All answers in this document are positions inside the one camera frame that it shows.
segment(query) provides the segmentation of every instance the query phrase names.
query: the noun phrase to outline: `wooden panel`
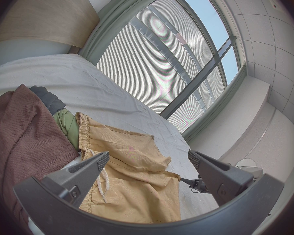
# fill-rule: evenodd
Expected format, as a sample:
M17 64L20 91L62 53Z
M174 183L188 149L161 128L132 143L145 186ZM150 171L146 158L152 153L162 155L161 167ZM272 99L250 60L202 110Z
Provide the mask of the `wooden panel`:
M89 0L18 0L0 25L0 42L34 38L83 47L98 22Z

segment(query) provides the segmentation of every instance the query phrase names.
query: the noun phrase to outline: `white cloth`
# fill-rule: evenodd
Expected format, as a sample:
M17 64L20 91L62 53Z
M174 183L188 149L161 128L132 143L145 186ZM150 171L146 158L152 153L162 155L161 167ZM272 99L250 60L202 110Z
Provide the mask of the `white cloth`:
M189 146L177 128L119 87L77 54L25 58L0 66L0 95L21 83L44 86L72 112L116 128L154 135L159 151L172 158L167 170L195 179L197 171L188 160ZM181 218L194 217L217 208L209 194L194 194L180 182Z

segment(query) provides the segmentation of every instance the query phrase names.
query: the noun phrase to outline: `blue sky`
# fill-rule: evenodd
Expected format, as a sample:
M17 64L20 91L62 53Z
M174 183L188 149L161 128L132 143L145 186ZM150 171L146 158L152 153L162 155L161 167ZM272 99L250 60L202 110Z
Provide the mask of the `blue sky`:
M209 0L185 0L203 22L217 49L224 44L229 35L219 14ZM229 84L238 72L233 48L222 59L222 65Z

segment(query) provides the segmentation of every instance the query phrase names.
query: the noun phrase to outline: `green cloth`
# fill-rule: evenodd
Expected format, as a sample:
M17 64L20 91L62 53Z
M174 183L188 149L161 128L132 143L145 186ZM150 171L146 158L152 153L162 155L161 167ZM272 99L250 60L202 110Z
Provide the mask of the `green cloth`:
M74 146L74 148L78 151L78 134L79 134L79 126L76 122L75 116L69 112L67 109L63 109L58 111L53 116L56 123L66 135L68 140Z

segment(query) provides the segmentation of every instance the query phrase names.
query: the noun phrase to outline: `brown textured fabric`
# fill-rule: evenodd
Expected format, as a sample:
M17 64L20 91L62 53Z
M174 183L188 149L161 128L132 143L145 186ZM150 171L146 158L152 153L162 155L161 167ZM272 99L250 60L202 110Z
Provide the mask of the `brown textured fabric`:
M24 84L0 96L0 196L23 225L28 216L13 186L32 175L42 180L78 155L43 102Z
M152 135L135 133L106 126L81 112L79 147L82 160L93 153L109 151L110 160L104 167L110 182L100 175L105 201L97 182L83 200L80 209L88 213L123 222L163 223L180 220L180 176L165 171L170 157L164 157Z

